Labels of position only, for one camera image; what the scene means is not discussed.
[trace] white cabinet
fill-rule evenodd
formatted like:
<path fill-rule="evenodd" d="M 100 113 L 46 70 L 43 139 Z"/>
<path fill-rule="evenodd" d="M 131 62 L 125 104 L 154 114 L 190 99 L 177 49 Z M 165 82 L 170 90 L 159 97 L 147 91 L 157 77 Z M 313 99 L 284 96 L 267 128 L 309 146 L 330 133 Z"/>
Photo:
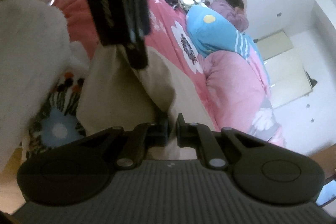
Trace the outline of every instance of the white cabinet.
<path fill-rule="evenodd" d="M 257 46 L 269 74 L 274 108 L 312 91 L 300 56 L 283 31 L 260 40 Z"/>

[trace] round joint cover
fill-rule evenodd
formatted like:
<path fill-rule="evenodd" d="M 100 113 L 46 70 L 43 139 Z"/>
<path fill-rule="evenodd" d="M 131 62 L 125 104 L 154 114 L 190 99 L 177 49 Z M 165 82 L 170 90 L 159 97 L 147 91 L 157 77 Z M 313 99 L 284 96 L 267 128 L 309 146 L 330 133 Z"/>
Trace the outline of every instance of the round joint cover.
<path fill-rule="evenodd" d="M 324 185 L 323 170 L 316 162 L 271 145 L 247 149 L 232 175 L 249 196 L 283 206 L 312 201 Z"/>
<path fill-rule="evenodd" d="M 98 153 L 88 147 L 73 147 L 29 159 L 20 167 L 17 182 L 29 200 L 66 206 L 101 192 L 109 177 L 109 168 Z"/>

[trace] gray fabric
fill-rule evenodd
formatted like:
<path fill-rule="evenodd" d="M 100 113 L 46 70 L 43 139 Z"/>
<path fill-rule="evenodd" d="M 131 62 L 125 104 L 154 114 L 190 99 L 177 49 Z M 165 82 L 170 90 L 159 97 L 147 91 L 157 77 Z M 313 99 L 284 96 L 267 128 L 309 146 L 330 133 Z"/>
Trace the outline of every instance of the gray fabric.
<path fill-rule="evenodd" d="M 275 119 L 271 102 L 265 97 L 248 134 L 261 140 L 269 141 L 280 127 L 281 125 Z"/>

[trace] white plush blanket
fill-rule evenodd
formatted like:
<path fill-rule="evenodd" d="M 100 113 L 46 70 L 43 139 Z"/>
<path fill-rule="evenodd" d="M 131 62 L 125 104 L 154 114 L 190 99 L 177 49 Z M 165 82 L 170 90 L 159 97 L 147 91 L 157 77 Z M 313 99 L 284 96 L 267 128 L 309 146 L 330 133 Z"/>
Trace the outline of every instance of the white plush blanket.
<path fill-rule="evenodd" d="M 0 1 L 0 172 L 70 61 L 67 21 L 39 0 Z"/>

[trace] white stripe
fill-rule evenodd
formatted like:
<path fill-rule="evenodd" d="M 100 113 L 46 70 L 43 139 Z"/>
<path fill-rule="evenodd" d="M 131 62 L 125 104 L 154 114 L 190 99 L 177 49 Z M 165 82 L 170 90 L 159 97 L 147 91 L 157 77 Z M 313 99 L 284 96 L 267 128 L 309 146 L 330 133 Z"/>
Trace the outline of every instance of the white stripe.
<path fill-rule="evenodd" d="M 240 55 L 243 56 L 243 43 L 244 43 L 244 40 L 243 40 L 242 34 L 240 34 L 240 38 L 241 38 Z"/>
<path fill-rule="evenodd" d="M 245 47 L 245 58 L 247 57 L 247 40 L 245 38 L 245 43 L 246 43 L 246 47 Z"/>
<path fill-rule="evenodd" d="M 238 40 L 239 40 L 238 30 L 236 30 L 236 32 L 237 32 L 237 38 L 236 38 L 235 52 L 238 53 L 237 52 L 237 46 L 238 46 Z"/>

